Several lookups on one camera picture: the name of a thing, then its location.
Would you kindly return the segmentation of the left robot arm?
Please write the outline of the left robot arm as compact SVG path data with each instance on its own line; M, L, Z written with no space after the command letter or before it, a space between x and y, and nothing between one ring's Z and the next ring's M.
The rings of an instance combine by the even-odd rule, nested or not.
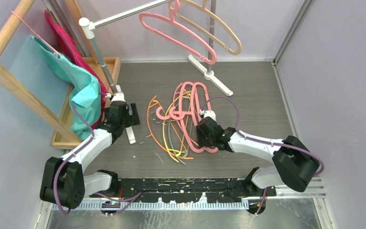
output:
M90 129L90 136L62 157L50 157L44 167L40 199L56 204L59 209L75 209L90 195L109 197L120 191L118 174L98 170L84 175L87 166L134 125L140 124L136 103L112 101L104 110L105 120Z

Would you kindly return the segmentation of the pink plastic hanger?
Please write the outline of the pink plastic hanger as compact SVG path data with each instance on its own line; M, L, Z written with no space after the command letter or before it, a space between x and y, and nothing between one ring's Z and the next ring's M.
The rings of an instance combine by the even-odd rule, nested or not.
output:
M184 118L189 116L191 117L191 120L193 122L193 125L196 127L198 125L198 122L201 120L200 117L200 101L198 96L198 87L203 87L204 84L201 82L190 82L186 81L183 83L180 83L174 91L173 97L177 99L177 105L172 102L172 106L169 109L168 112L165 112L164 114L161 114L161 110L163 109L162 106L159 106L155 113L156 116L160 120L172 120L176 121L180 127L182 127L182 132L184 137L186 138L189 148L195 152L195 153L201 153L203 152L203 149L199 146L199 144L193 140L186 128L183 126L184 124ZM189 109L186 111L183 109L183 97L184 96L189 97Z
M201 105L206 106L206 110L211 110L211 105L207 103L207 100L209 99L209 94L207 91L207 87L204 83L201 82L191 82L191 92L190 92L190 112L192 117L192 122L194 126L194 133L196 139L194 140L193 137L188 137L187 142L190 147L190 149L194 153L216 153L218 151L217 148L214 146L201 146L200 145L200 137L197 136L197 127L199 125L199 122L202 121L201 117L201 111L204 109L201 108Z
M184 48L185 50L187 50L190 54L198 57L199 59L203 60L204 62L206 62L207 64L215 64L217 61L217 54L215 52L215 50L204 40L202 39L198 34L196 34L195 32L193 32L192 30L188 29L187 27L185 27L184 25L178 23L175 19L176 14L179 12L181 4L179 0L172 0L172 2L174 3L173 6L169 6L169 17L160 15L160 14L156 14L156 13L150 13L150 12L142 12L139 14L139 20L141 25L146 28L147 30L173 42L174 44L181 46L182 48ZM184 33L188 34L190 37L194 38L198 43L200 43L212 56L212 58L208 58L208 56L204 56L202 55L199 51L195 50L194 48L182 43L180 40L171 37L169 35L167 35L166 33L155 29L152 26L149 26L144 20L146 18L153 18L153 19L158 19L161 21L164 21L174 27L176 27L178 30L183 31Z

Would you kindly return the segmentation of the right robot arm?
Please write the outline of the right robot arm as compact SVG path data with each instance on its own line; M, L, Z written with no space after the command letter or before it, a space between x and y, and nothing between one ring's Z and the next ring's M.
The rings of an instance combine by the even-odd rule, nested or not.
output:
M285 139L264 138L247 134L235 127L222 128L216 121L216 114L210 108L190 108L177 111L171 108L161 114L161 107L156 116L161 120L182 121L193 115L197 139L194 141L184 134L192 151L216 153L226 151L258 157L272 163L270 167L255 167L247 176L245 189L251 196L259 195L263 189L286 185L294 191L304 192L315 175L324 170L321 159L311 153L295 136Z

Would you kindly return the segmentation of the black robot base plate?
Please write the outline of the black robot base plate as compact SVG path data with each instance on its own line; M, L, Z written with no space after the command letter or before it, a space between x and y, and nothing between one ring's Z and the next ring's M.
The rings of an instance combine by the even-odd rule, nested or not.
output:
M251 188L243 178L121 178L114 192L106 192L100 210L230 210L262 213L275 187Z

